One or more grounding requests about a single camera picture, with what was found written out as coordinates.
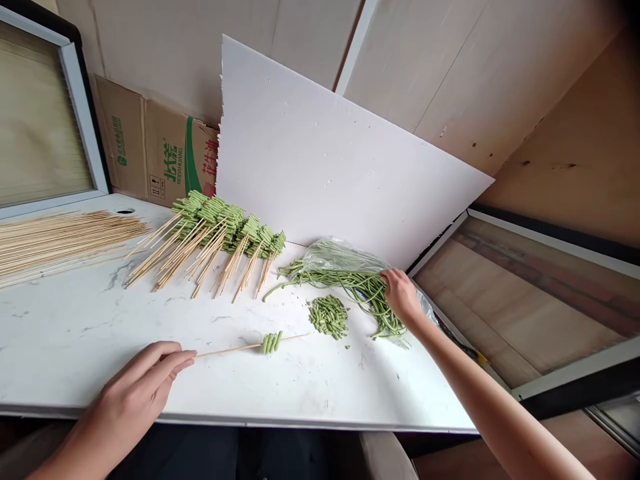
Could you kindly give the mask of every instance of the white window frame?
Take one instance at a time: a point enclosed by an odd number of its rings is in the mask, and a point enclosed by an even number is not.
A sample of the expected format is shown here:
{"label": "white window frame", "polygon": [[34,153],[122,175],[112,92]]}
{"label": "white window frame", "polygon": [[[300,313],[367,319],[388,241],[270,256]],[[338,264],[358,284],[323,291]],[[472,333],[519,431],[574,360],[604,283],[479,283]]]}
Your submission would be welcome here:
{"label": "white window frame", "polygon": [[[482,213],[473,209],[467,209],[466,212],[460,215],[451,224],[451,226],[442,234],[438,241],[433,244],[432,248],[428,250],[424,257],[422,257],[420,261],[416,263],[416,265],[408,272],[410,278],[413,278],[422,269],[422,267],[429,261],[429,259],[436,254],[436,252],[442,247],[442,245],[444,245],[444,243],[455,233],[455,231],[460,228],[464,220],[466,220],[468,217],[474,217],[483,220],[487,223],[503,228],[504,230],[517,233],[518,235],[540,242],[544,245],[563,251],[575,257],[582,258],[583,260],[590,261],[629,277],[640,279],[640,267],[638,267],[637,265],[633,265],[631,263],[627,263],[622,260],[618,260],[583,247],[579,247],[566,241],[558,240],[548,235],[544,235],[534,230],[520,227],[519,225],[504,221],[502,219],[498,219],[496,217],[492,217],[490,215],[487,215],[486,213]],[[450,330],[458,338],[458,340],[470,347],[473,347],[473,345],[470,344],[468,340],[464,338],[462,333],[452,324],[451,320],[444,314],[444,312],[442,312],[442,310],[438,308],[435,302],[433,302],[426,294],[425,296],[433,307],[433,310],[438,314],[440,318],[442,318],[443,322],[450,328]],[[582,377],[586,377],[588,375],[591,375],[592,373],[602,371],[614,365],[618,365],[620,363],[624,363],[638,357],[640,357],[640,336],[625,340],[624,342],[618,343],[616,345],[612,345],[611,347],[596,352],[588,357],[578,359],[564,367],[560,367],[550,373],[547,373],[546,375],[520,385],[519,387],[516,387],[514,389],[510,389],[504,382],[504,380],[502,380],[502,378],[498,376],[498,374],[491,368],[490,365],[485,366],[485,370],[494,379],[496,379],[496,381],[498,381],[500,385],[502,385],[508,392],[510,392],[510,394],[516,400],[522,401],[527,398],[544,393],[548,390],[560,387],[566,383],[578,380]]]}
{"label": "white window frame", "polygon": [[85,89],[85,84],[80,70],[80,62],[78,61],[77,50],[74,42],[63,35],[60,35],[58,32],[54,32],[53,30],[23,17],[12,10],[2,7],[1,5],[0,21],[6,22],[20,30],[24,30],[58,46],[60,62],[62,63],[65,78],[67,80],[75,119],[78,123],[80,136],[85,148],[85,155],[91,172],[91,178],[93,180],[92,190],[21,203],[19,205],[12,205],[9,207],[0,207],[0,219],[108,195],[109,185],[107,183],[107,176],[102,163],[102,157],[100,156],[98,138],[93,128],[91,110],[89,109],[89,92]]}

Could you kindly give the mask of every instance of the finger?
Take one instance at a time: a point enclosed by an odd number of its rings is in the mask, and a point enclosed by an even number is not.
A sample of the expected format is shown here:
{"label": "finger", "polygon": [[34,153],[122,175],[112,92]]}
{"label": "finger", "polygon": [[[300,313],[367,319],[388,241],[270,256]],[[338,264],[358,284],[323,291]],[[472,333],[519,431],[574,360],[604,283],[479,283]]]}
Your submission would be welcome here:
{"label": "finger", "polygon": [[180,364],[192,359],[196,355],[195,350],[183,350],[172,353],[167,358],[158,363],[154,368],[149,370],[144,377],[136,383],[136,388],[140,388],[144,395],[151,396],[158,387],[164,382],[176,367]]}
{"label": "finger", "polygon": [[398,276],[398,280],[403,281],[403,282],[411,282],[411,280],[409,279],[409,276],[407,275],[406,272],[404,272],[404,270],[398,270],[398,269],[394,269],[394,271],[396,272],[397,276]]}
{"label": "finger", "polygon": [[158,341],[147,345],[123,369],[122,380],[128,385],[140,380],[146,372],[161,359],[163,355],[180,352],[182,346],[178,342]]}
{"label": "finger", "polygon": [[158,403],[158,414],[162,412],[162,409],[165,407],[167,403],[167,399],[169,398],[169,392],[171,390],[171,386],[173,385],[173,381],[178,376],[178,373],[182,372],[187,367],[190,367],[195,362],[195,359],[189,359],[182,362],[176,368],[174,368],[169,376],[160,384],[158,389],[155,391],[154,402]]}
{"label": "finger", "polygon": [[389,270],[380,270],[380,278],[389,286]]}
{"label": "finger", "polygon": [[387,278],[389,278],[389,286],[394,288],[398,285],[398,282],[400,282],[400,275],[398,275],[398,270],[396,269],[390,269],[388,272]]}

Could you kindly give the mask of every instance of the green bean skewer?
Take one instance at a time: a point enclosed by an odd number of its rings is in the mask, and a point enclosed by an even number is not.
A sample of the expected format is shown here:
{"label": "green bean skewer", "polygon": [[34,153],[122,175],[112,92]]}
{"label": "green bean skewer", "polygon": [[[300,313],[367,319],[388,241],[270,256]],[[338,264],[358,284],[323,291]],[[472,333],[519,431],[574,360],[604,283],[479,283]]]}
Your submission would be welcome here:
{"label": "green bean skewer", "polygon": [[265,339],[263,340],[262,343],[255,343],[254,345],[245,345],[244,347],[236,347],[236,348],[226,349],[226,350],[218,350],[215,352],[201,353],[200,355],[196,355],[195,358],[208,357],[209,355],[216,355],[218,353],[228,353],[232,351],[246,350],[246,349],[258,348],[258,347],[261,347],[264,353],[273,353],[278,350],[278,347],[280,346],[281,341],[293,340],[296,338],[306,337],[307,335],[308,333],[303,333],[302,335],[296,335],[294,337],[282,338],[282,330],[280,330],[278,334],[275,334],[275,333],[266,334]]}

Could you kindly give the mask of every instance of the metal frame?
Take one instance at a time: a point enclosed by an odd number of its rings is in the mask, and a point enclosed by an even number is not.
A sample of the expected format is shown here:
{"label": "metal frame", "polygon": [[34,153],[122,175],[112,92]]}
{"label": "metal frame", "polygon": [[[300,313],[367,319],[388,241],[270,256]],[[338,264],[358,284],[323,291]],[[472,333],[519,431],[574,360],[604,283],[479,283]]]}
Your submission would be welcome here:
{"label": "metal frame", "polygon": [[4,21],[59,47],[60,62],[69,88],[69,96],[73,104],[94,186],[94,189],[89,191],[2,207],[0,208],[0,219],[110,194],[111,188],[108,174],[105,170],[104,154],[93,118],[93,104],[85,82],[86,72],[83,72],[84,63],[79,58],[79,55],[81,55],[79,46],[70,38],[2,5],[0,5],[0,21]]}
{"label": "metal frame", "polygon": [[544,245],[547,245],[548,247],[563,251],[565,253],[573,255],[574,257],[581,258],[582,260],[590,261],[592,263],[595,263],[596,265],[608,268],[609,270],[614,270],[628,277],[640,279],[640,267],[638,267],[637,265],[633,265],[616,258],[608,257],[606,255],[602,255],[601,253],[594,252],[593,250],[579,247],[578,245],[574,245],[572,243],[550,237],[548,235],[544,235],[534,230],[530,230],[504,220],[500,220],[498,218],[487,215],[486,213],[478,212],[472,209],[468,209],[467,212],[469,213],[470,217],[483,220],[487,223],[495,225],[496,227],[500,227],[504,230],[517,233],[518,235],[522,235],[523,237],[526,237],[528,239],[535,240],[536,242],[540,242]]}
{"label": "metal frame", "polygon": [[536,378],[536,380],[514,388],[511,394],[517,400],[522,401],[637,357],[640,357],[640,337],[626,340],[576,360]]}
{"label": "metal frame", "polygon": [[[473,204],[460,215],[422,253],[409,268],[408,275],[414,277],[468,217],[478,218],[570,255],[640,279],[640,261],[635,249],[477,204]],[[436,303],[428,295],[425,294],[425,296],[433,306],[433,310],[454,335],[462,343],[473,348]],[[638,364],[640,364],[640,336],[576,360],[513,390],[508,388],[493,368],[487,365],[485,370],[516,400],[522,402],[523,406],[536,418],[543,419],[638,390],[640,377],[633,373],[637,371]]]}
{"label": "metal frame", "polygon": [[429,261],[429,259],[435,255],[439,248],[442,247],[442,245],[444,245],[447,240],[449,240],[449,238],[454,234],[456,230],[458,230],[460,225],[462,225],[462,223],[468,218],[468,216],[469,214],[466,210],[458,215],[458,218],[456,218],[456,220],[454,220],[453,223],[450,224],[450,226],[448,226],[446,230],[444,230],[444,232],[442,232],[442,234],[435,240],[435,242],[427,247],[427,249],[422,254],[422,258],[420,258],[418,262],[410,266],[407,275],[412,277],[416,273],[418,273],[420,269],[424,267],[425,264]]}

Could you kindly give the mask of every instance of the dark pants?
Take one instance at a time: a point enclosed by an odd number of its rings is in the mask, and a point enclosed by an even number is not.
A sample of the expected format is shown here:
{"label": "dark pants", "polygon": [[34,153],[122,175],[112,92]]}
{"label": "dark pants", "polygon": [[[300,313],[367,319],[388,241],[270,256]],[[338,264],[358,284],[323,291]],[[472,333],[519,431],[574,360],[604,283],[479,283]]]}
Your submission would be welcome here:
{"label": "dark pants", "polygon": [[328,435],[155,424],[109,479],[328,479],[335,472]]}

